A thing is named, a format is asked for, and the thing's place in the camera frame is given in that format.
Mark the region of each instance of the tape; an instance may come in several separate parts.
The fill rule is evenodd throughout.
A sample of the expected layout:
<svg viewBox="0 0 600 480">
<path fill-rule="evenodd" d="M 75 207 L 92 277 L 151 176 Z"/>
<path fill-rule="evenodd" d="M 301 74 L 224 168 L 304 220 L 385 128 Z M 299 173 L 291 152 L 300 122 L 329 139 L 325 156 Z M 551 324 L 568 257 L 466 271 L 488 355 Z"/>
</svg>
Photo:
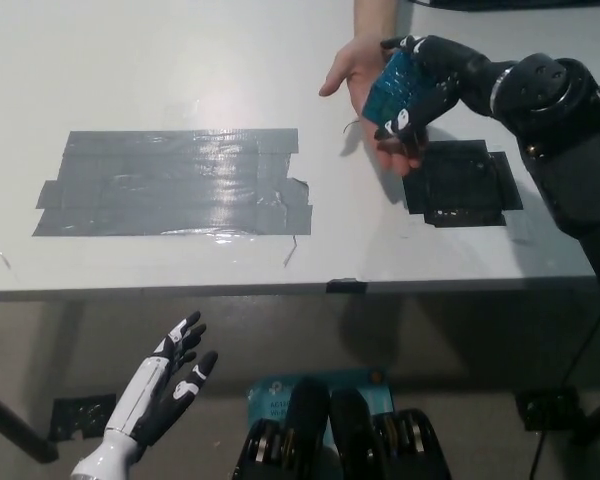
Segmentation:
<svg viewBox="0 0 600 480">
<path fill-rule="evenodd" d="M 308 235 L 295 129 L 72 132 L 35 236 Z"/>
<path fill-rule="evenodd" d="M 312 206 L 45 209 L 34 236 L 91 237 L 194 233 L 309 235 Z"/>
<path fill-rule="evenodd" d="M 298 130 L 71 132 L 68 155 L 215 155 L 298 153 Z"/>
</svg>

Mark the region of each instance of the black tape square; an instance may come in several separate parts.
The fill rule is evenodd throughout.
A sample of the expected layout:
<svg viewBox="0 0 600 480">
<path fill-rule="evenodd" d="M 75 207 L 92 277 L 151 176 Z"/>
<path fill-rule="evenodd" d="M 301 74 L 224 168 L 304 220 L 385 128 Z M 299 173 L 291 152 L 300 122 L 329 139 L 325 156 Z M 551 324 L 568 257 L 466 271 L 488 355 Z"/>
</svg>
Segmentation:
<svg viewBox="0 0 600 480">
<path fill-rule="evenodd" d="M 436 227 L 504 225 L 503 210 L 522 208 L 506 155 L 482 140 L 431 143 L 403 186 L 409 213 Z"/>
</svg>

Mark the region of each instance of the wire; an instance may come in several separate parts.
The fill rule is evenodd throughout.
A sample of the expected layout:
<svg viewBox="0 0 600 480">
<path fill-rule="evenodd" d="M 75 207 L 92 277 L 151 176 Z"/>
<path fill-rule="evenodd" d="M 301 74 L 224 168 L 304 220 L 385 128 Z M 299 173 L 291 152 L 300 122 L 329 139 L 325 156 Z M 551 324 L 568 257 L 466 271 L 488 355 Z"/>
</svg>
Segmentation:
<svg viewBox="0 0 600 480">
<path fill-rule="evenodd" d="M 591 326 L 591 329 L 589 330 L 589 333 L 587 334 L 584 341 L 582 342 L 582 345 L 580 345 L 580 348 L 578 349 L 576 354 L 571 359 L 571 363 L 569 364 L 567 371 L 564 373 L 562 380 L 560 381 L 560 385 L 559 385 L 560 387 L 564 387 L 567 384 L 567 382 L 569 381 L 569 378 L 571 378 L 571 375 L 573 374 L 576 367 L 580 363 L 580 360 L 582 359 L 582 355 L 584 355 L 584 352 L 589 347 L 589 344 L 591 343 L 593 338 L 596 336 L 596 333 L 598 333 L 599 328 L 600 328 L 600 313 L 598 314 L 596 321 Z M 529 480 L 534 480 L 534 478 L 536 476 L 536 471 L 538 470 L 538 465 L 540 464 L 540 457 L 542 455 L 542 451 L 544 450 L 544 444 L 545 444 L 546 439 L 547 439 L 547 430 L 542 430 L 542 432 L 540 434 L 540 440 L 538 440 L 538 446 L 536 447 L 536 453 L 533 456 L 533 463 L 531 464 L 531 470 L 529 472 Z"/>
</svg>

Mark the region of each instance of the human arm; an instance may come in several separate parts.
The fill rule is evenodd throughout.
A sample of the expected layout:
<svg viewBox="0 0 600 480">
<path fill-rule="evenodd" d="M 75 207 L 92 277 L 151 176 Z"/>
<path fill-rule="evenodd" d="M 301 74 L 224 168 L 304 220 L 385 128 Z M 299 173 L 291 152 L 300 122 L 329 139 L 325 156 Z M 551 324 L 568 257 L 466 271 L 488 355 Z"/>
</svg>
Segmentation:
<svg viewBox="0 0 600 480">
<path fill-rule="evenodd" d="M 396 34 L 398 0 L 354 0 L 353 32 L 390 38 Z"/>
<path fill-rule="evenodd" d="M 333 95 L 346 80 L 365 141 L 372 147 L 378 163 L 404 176 L 420 165 L 420 145 L 410 145 L 407 150 L 395 140 L 378 142 L 374 139 L 376 126 L 361 117 L 371 86 L 389 58 L 380 42 L 395 34 L 397 4 L 397 0 L 354 1 L 354 38 L 336 54 L 320 96 Z"/>
</svg>

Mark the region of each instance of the gray floor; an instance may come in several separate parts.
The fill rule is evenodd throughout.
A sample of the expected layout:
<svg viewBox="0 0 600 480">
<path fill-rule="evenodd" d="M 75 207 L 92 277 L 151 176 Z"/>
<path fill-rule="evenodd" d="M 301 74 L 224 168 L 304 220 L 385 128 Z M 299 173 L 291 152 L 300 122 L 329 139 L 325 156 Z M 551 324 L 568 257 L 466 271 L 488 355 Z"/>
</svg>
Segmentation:
<svg viewBox="0 0 600 480">
<path fill-rule="evenodd" d="M 537 443 L 511 391 L 553 386 L 600 309 L 596 292 L 233 297 L 0 304 L 0 398 L 40 431 L 57 397 L 121 392 L 157 340 L 193 309 L 220 362 L 201 398 L 134 479 L 230 474 L 246 433 L 244 391 L 273 373 L 383 365 L 398 408 L 431 418 L 456 480 L 528 478 Z M 573 376 L 600 401 L 600 331 Z M 0 437 L 0 479 L 64 479 L 97 441 L 63 443 L 50 466 Z M 539 479 L 600 479 L 600 444 L 551 435 Z"/>
</svg>

